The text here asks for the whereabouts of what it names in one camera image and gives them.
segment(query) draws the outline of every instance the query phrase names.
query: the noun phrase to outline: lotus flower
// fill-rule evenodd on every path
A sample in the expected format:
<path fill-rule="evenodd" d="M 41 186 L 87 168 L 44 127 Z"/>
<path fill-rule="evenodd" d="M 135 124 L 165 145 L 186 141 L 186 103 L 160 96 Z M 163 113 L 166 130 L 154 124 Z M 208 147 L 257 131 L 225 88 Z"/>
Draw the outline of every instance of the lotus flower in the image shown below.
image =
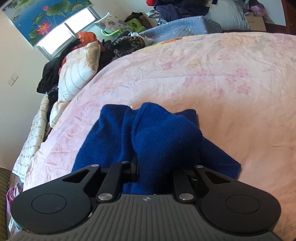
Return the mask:
<path fill-rule="evenodd" d="M 51 27 L 52 26 L 48 24 L 48 21 L 45 21 L 44 23 L 38 25 L 37 32 L 38 34 L 47 34 Z"/>

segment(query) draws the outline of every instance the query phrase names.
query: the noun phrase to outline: blue blanket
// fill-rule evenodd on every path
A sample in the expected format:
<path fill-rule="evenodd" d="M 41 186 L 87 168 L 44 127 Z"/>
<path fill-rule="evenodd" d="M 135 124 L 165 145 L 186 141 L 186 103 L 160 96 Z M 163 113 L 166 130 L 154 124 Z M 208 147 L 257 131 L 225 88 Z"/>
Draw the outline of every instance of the blue blanket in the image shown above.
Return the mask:
<path fill-rule="evenodd" d="M 157 44 L 177 37 L 213 33 L 222 33 L 220 24 L 204 16 L 196 16 L 174 20 L 150 28 L 139 34 L 143 37 L 147 36 L 148 38 L 153 39 L 153 44 Z"/>
<path fill-rule="evenodd" d="M 202 136 L 195 110 L 172 114 L 153 103 L 137 110 L 105 105 L 79 150 L 72 171 L 91 164 L 108 168 L 138 155 L 139 179 L 127 183 L 124 193 L 158 194 L 170 191 L 169 174 L 180 164 L 185 169 L 203 165 L 237 178 L 241 165 Z"/>

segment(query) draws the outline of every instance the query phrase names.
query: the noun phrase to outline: leopard print fabric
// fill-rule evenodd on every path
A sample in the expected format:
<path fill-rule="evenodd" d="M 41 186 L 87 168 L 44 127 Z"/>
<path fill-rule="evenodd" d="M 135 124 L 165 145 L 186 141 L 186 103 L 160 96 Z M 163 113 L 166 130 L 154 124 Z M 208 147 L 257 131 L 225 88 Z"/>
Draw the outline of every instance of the leopard print fabric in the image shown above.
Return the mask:
<path fill-rule="evenodd" d="M 115 40 L 112 43 L 112 45 L 115 56 L 120 58 L 124 55 L 130 54 L 132 52 L 144 48 L 145 42 L 140 37 L 124 36 Z"/>

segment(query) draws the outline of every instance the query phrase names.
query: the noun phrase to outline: ribbed gray surface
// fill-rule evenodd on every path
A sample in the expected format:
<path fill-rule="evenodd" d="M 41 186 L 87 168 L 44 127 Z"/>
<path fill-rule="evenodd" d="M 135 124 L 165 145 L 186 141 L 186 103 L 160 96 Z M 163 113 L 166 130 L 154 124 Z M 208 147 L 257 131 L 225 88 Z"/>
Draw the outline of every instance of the ribbed gray surface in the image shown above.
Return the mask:
<path fill-rule="evenodd" d="M 275 241 L 274 234 L 237 237 L 214 229 L 190 204 L 174 201 L 171 195 L 127 195 L 110 204 L 100 204 L 81 226 L 56 235 L 20 232 L 13 241 Z"/>

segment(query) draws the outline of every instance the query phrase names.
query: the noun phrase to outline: circular pad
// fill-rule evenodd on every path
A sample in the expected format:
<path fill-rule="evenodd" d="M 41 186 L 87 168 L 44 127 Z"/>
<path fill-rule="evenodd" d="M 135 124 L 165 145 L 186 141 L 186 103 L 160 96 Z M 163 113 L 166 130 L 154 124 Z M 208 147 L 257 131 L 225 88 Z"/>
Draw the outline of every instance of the circular pad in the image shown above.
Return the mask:
<path fill-rule="evenodd" d="M 66 204 L 66 199 L 61 195 L 44 194 L 33 200 L 32 208 L 42 214 L 51 214 L 61 211 Z"/>
<path fill-rule="evenodd" d="M 259 201 L 248 195 L 234 195 L 226 200 L 226 206 L 235 213 L 250 214 L 256 212 L 259 207 Z"/>

